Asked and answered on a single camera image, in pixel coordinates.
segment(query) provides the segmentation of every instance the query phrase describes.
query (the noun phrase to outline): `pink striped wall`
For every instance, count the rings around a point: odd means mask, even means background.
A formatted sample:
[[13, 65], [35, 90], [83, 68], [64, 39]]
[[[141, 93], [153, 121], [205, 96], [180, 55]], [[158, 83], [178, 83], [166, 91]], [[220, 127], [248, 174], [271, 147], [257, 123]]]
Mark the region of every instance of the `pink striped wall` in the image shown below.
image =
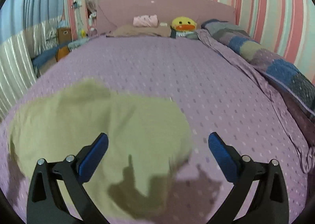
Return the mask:
[[294, 63], [315, 84], [315, 6], [311, 0], [214, 0], [264, 47]]
[[70, 20], [70, 28], [72, 32], [72, 39], [77, 40], [78, 39], [78, 34], [77, 34], [77, 28], [76, 28], [76, 21], [75, 21], [75, 14], [74, 10], [71, 9], [72, 3], [74, 0], [68, 0], [68, 15], [69, 15], [69, 20]]

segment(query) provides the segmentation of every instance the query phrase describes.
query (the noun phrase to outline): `yellow duck plush toy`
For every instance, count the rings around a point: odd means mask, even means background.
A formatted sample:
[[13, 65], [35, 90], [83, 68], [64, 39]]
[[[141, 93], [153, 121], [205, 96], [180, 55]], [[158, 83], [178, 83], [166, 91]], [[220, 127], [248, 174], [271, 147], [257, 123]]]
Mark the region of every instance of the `yellow duck plush toy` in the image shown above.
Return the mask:
[[193, 31], [197, 28], [197, 23], [187, 17], [177, 17], [172, 21], [172, 28], [176, 31]]

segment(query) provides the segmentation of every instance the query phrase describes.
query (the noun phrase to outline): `pink folded cloth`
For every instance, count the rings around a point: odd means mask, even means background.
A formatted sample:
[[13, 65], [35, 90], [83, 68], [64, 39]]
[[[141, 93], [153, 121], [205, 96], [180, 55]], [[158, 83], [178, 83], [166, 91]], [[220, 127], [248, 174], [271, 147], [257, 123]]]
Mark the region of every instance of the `pink folded cloth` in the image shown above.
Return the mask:
[[157, 15], [142, 15], [133, 18], [135, 27], [158, 27]]

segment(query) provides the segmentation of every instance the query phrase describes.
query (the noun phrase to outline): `yellow-green cloth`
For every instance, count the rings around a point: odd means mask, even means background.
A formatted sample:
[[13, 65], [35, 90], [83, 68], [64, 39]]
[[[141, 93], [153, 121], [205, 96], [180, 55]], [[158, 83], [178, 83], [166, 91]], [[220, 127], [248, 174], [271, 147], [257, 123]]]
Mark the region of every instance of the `yellow-green cloth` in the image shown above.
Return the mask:
[[[31, 178], [38, 159], [62, 161], [101, 132], [108, 151], [83, 185], [92, 201], [107, 217], [161, 213], [174, 172], [192, 148], [188, 122], [170, 99], [117, 94], [83, 81], [23, 106], [11, 124], [9, 151]], [[71, 204], [64, 184], [60, 189]]]

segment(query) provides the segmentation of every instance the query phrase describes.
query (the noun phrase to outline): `pink headboard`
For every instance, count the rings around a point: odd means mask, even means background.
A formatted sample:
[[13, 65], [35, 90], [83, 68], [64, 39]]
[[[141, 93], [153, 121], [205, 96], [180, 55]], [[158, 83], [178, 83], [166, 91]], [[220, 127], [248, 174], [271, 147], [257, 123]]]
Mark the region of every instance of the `pink headboard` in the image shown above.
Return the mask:
[[108, 33], [126, 24], [133, 17], [156, 14], [160, 22], [171, 23], [179, 16], [193, 19], [200, 26], [210, 19], [235, 24], [235, 9], [211, 0], [100, 0], [96, 28], [99, 34]]

